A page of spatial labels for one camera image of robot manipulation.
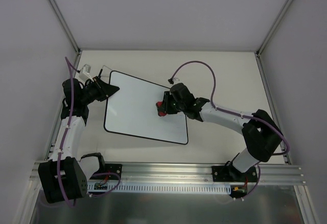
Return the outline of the red whiteboard eraser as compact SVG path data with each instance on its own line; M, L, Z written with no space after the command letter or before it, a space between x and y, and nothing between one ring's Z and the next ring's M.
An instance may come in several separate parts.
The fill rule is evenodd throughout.
M157 114L158 114L159 117L166 116L165 108L162 105L162 102L157 102L156 103L156 108L157 108Z

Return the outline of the white board with black frame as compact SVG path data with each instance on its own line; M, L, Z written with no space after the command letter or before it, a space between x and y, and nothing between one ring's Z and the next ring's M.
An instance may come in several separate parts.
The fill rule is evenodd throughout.
M110 133L186 145L187 118L183 113L160 117L156 103L169 88L126 73L112 71L109 84L119 87L108 98L104 130Z

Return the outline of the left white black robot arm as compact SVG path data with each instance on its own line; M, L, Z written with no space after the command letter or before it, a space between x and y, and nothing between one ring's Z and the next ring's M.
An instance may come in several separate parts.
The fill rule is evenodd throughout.
M90 153L77 159L77 151L89 115L88 105L105 101L119 91L119 87L102 81L98 76L84 84L75 78L62 83L61 124L54 150L46 162L38 166L45 199L49 204L66 202L70 207L87 196L91 178L120 180L116 170L109 171L101 153Z

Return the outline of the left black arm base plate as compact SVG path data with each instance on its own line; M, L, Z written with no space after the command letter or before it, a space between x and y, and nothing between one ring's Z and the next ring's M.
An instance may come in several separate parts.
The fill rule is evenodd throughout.
M122 175L123 165L119 163L105 163L105 172L111 173L110 175L104 175L104 179L109 180L118 180L118 176Z

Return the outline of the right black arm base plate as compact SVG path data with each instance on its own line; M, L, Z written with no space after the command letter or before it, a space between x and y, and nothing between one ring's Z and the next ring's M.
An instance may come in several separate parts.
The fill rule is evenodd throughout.
M250 167L246 172L240 172L232 165L212 166L212 177L214 182L250 182L258 180L256 168Z

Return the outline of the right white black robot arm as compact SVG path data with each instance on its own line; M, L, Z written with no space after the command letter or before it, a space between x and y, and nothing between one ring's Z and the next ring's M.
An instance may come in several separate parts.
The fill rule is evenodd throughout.
M183 113L189 119L218 124L243 136L245 149L213 172L214 181L244 181L256 164L268 162L275 155L283 140L280 129L266 111L258 109L248 115L217 108L209 99L194 97L183 83L164 92L156 108L160 117Z

